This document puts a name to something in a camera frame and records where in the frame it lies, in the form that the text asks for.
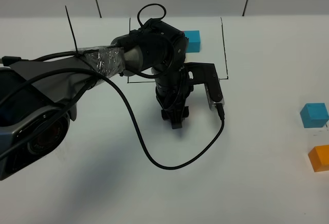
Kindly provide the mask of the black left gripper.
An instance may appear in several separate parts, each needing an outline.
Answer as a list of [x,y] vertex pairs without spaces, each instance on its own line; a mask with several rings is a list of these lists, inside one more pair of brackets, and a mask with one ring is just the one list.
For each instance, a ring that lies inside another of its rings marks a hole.
[[155,80],[161,116],[163,119],[170,119],[172,129],[182,128],[182,120],[189,116],[189,107],[185,104],[193,87],[188,84],[188,80],[184,65]]

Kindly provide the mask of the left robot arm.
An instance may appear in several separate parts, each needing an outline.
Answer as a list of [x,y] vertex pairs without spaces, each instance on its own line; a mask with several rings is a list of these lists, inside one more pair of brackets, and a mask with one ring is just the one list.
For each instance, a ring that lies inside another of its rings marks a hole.
[[184,84],[185,34],[152,18],[108,46],[76,48],[35,60],[3,57],[1,68],[1,179],[54,151],[77,117],[77,102],[115,75],[144,76],[157,85]]

